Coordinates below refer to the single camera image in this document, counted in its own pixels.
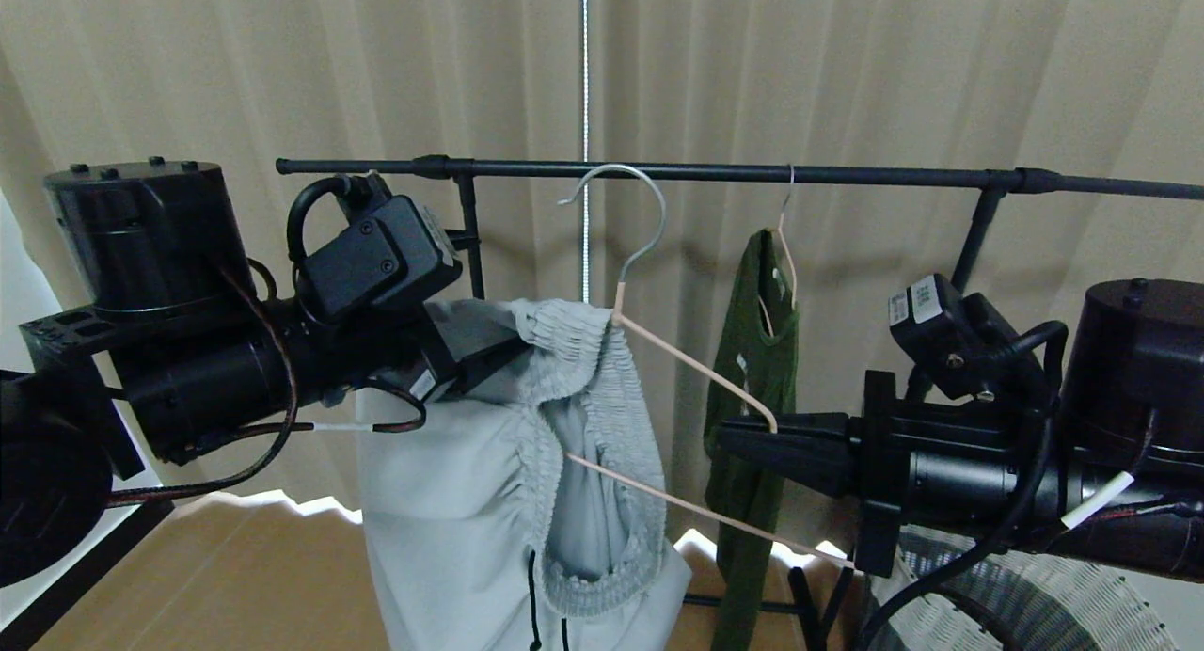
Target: garment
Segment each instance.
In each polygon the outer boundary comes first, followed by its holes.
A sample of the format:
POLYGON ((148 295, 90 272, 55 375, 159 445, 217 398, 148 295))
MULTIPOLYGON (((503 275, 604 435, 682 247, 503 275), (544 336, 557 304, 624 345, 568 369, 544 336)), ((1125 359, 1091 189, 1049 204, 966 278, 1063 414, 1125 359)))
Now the garment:
MULTIPOLYGON (((715 373, 743 386, 771 412, 795 410, 795 373, 798 365, 798 313, 793 291, 778 270, 773 236, 759 231, 749 238, 736 273, 727 318, 715 356, 715 373), (760 298, 774 333, 767 333, 760 298)), ((781 502, 780 477, 728 455, 715 444, 718 425, 746 415, 748 403, 724 386, 710 385, 707 395, 706 449, 710 455, 707 505, 712 510, 773 532, 781 502)), ((769 564, 769 540, 731 527, 719 527, 719 570, 727 581, 719 606, 712 649, 748 649, 752 639, 769 564)))
MULTIPOLYGON (((427 304, 453 356, 513 333, 533 348, 413 433, 362 433, 368 562, 395 649, 661 649, 690 572, 665 502, 565 461, 662 489, 626 339, 607 309, 562 300, 427 304), (529 585, 529 568, 532 582, 529 585)), ((403 416, 365 390, 361 422, 403 416)))

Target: curtain fold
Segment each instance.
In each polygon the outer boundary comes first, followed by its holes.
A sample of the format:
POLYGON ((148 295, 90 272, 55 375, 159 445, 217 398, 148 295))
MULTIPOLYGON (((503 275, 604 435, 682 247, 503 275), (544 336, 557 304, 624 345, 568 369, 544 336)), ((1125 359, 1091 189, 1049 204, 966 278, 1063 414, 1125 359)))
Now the curtain fold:
MULTIPOLYGON (((0 0, 0 185, 65 304, 87 301, 40 191, 72 161, 163 154, 220 162, 250 256, 287 273, 283 224, 311 178, 275 158, 576 159, 580 0, 0 0)), ((590 0, 590 149, 597 161, 1045 166, 1204 183, 1204 0, 590 0)), ((459 226, 452 183, 391 179, 459 226)), ((480 179, 490 298, 576 300, 580 208, 567 179, 480 179)), ((740 250, 774 226, 778 184, 666 183, 669 227, 631 271, 627 313, 714 360, 740 250)), ((590 296, 655 202, 591 184, 590 296)), ((796 188, 798 407, 860 412, 864 368, 907 371, 885 301, 951 273, 974 193, 796 188)), ((336 235, 319 205, 307 239, 336 235)), ((1017 329, 1074 326, 1109 278, 1204 279, 1204 206, 1010 196, 970 290, 1017 329)), ((468 296, 467 278, 447 296, 468 296)), ((704 378, 632 338, 669 489, 701 501, 704 378)), ((326 415, 313 415, 324 419, 326 415)), ((327 419, 348 416, 336 412, 327 419)), ((232 472, 246 442, 165 480, 232 472)), ((358 507, 350 443, 305 433, 243 491, 358 507)), ((672 514, 671 535, 704 522, 672 514)), ((839 544, 846 514, 791 485, 783 531, 839 544)))

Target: hanger bar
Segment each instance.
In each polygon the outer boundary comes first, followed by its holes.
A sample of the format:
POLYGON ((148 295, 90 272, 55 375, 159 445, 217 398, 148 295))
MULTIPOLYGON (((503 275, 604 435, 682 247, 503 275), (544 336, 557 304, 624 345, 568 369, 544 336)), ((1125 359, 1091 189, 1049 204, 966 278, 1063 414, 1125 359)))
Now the hanger bar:
MULTIPOLYGON (((429 154, 406 159, 277 159, 279 174, 415 174, 426 179, 509 176, 529 179, 576 179, 602 161, 521 161, 521 159, 470 159, 429 154)), ((720 183, 790 183, 791 166, 765 164, 659 164, 628 162, 659 180, 720 180, 720 183)), ((603 172, 602 178, 624 179, 622 172, 603 172)), ((1162 196, 1204 201, 1204 185, 1158 180, 1097 179, 1062 176, 1055 171, 1019 167, 1011 171, 909 170, 890 166, 795 166, 795 183, 838 185, 911 185, 911 188, 979 188, 1020 194, 1084 191, 1162 196)))

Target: clothing rack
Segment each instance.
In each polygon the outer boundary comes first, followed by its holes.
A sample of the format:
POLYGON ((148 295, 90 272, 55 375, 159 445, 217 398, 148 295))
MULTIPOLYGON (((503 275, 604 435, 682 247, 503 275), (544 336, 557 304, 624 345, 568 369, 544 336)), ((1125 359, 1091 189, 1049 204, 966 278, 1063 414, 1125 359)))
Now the clothing rack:
MULTIPOLYGON (((277 159, 279 174, 413 174, 425 179, 454 180, 460 193, 464 230, 448 231, 456 248, 468 251, 468 277, 472 295, 485 298, 480 262, 480 231, 477 223, 478 178, 579 179, 601 161, 520 161, 520 159, 448 158, 427 154, 414 159, 277 159)), ((999 202, 1008 194, 1046 194, 1079 191, 1119 194, 1119 196, 1156 196, 1167 200, 1204 201, 1204 185, 1157 183, 1157 180, 1105 179, 1094 176, 1067 176, 1056 171, 1016 167, 1010 171, 915 170, 889 166, 765 166, 763 164, 663 164, 626 162, 657 180, 704 180, 704 183, 799 183, 837 185, 893 185, 895 188, 967 188, 979 191, 970 226, 966 232, 950 283, 963 291, 978 261, 987 230, 999 202)), ((628 179, 616 171, 600 174, 606 179, 628 179)), ((922 402, 932 381, 919 368, 908 377, 907 398, 922 402)), ((842 573, 827 609, 821 614, 807 587, 802 569, 790 572, 789 584, 795 603, 763 602, 761 610, 796 614, 808 649, 826 649, 827 631, 838 612, 851 570, 842 573)), ((719 598, 687 594, 686 604, 718 606, 719 598)))

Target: white wall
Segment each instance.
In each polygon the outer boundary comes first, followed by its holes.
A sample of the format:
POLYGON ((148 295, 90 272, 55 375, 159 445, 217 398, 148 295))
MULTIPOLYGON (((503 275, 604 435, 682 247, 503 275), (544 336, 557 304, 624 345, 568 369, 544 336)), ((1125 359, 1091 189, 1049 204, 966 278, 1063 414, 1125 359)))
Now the white wall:
MULTIPOLYGON (((34 265, 22 247, 20 230, 8 202, 0 194, 0 368, 33 372, 17 325, 53 315, 61 307, 54 298, 42 271, 34 265)), ((147 468, 129 480, 114 480, 117 487, 158 485, 159 478, 147 468)), ((34 578, 0 588, 0 628, 7 627, 25 608, 51 586, 65 570, 134 513, 134 508, 107 510, 96 527, 66 557, 34 578)))

